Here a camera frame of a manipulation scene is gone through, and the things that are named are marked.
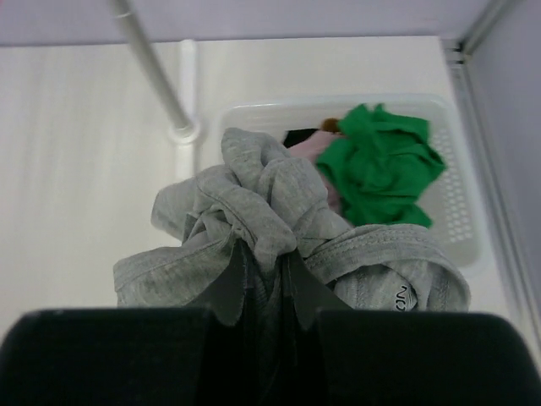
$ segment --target laundry basket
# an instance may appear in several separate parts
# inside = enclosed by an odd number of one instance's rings
[[[429,120],[430,142],[444,158],[447,170],[418,204],[434,221],[430,232],[464,275],[481,272],[489,235],[478,205],[479,187],[459,118],[438,96],[331,96],[250,103],[228,108],[211,131],[218,136],[229,127],[238,127],[283,140],[288,130],[318,128],[325,118],[342,118],[360,103],[373,106],[381,102],[389,112]]]

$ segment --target clothes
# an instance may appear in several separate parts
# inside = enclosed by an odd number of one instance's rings
[[[338,123],[347,138],[334,141],[317,168],[342,197],[342,215],[353,225],[411,223],[429,227],[415,205],[445,170],[430,148],[429,123],[397,116],[379,105],[354,108]]]
[[[313,164],[321,153],[327,149],[332,141],[341,138],[338,134],[327,133],[325,131],[316,131],[306,141],[296,144],[288,149],[292,156],[297,158],[306,158]],[[325,178],[321,176],[323,184],[327,188],[327,203],[331,210],[340,214],[340,196],[334,186]]]
[[[187,304],[220,275],[235,240],[243,239],[260,267],[255,286],[264,320],[258,326],[265,349],[261,382],[268,382],[277,367],[281,280],[276,260],[296,248],[307,268],[322,283],[335,284],[335,292],[353,308],[399,310],[396,295],[403,292],[395,290],[407,286],[415,295],[411,310],[467,309],[466,282],[425,228],[352,228],[329,209],[314,166],[291,157],[267,134],[228,129],[221,150],[224,165],[158,193],[152,224],[183,245],[119,261],[113,270],[118,305]],[[367,272],[374,286],[359,283]]]
[[[296,144],[306,141],[317,130],[318,129],[292,129],[291,131],[287,131],[286,139],[282,142],[282,144],[286,148],[291,148]]]

